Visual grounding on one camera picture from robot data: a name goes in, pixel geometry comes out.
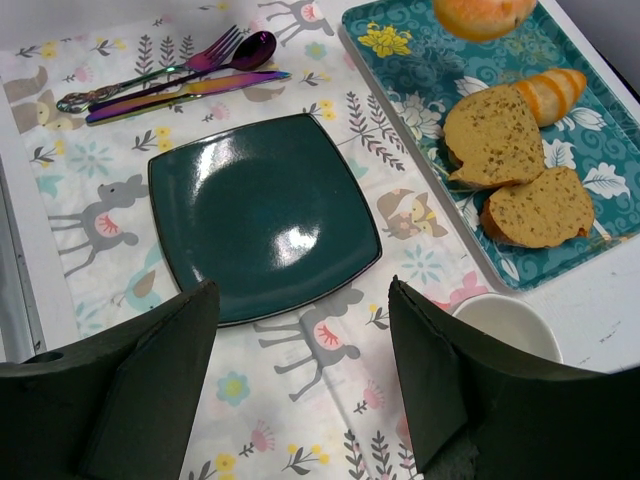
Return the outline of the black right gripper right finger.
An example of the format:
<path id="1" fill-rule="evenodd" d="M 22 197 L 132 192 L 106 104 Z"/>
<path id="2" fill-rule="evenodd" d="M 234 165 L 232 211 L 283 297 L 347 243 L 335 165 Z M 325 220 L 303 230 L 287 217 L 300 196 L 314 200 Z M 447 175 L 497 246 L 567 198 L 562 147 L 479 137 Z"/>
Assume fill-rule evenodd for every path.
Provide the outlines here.
<path id="1" fill-rule="evenodd" d="M 401 280 L 391 336 L 417 470 L 427 479 L 635 479 L 639 371 L 518 350 Z"/>

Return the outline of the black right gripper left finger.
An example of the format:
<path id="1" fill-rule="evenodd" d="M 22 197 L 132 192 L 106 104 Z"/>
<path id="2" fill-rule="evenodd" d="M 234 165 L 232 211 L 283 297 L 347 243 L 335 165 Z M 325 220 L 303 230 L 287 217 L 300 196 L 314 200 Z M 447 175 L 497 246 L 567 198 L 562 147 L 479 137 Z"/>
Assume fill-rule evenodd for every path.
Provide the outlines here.
<path id="1" fill-rule="evenodd" d="M 219 304 L 205 280 L 99 334 L 2 364 L 2 478 L 178 478 Z"/>

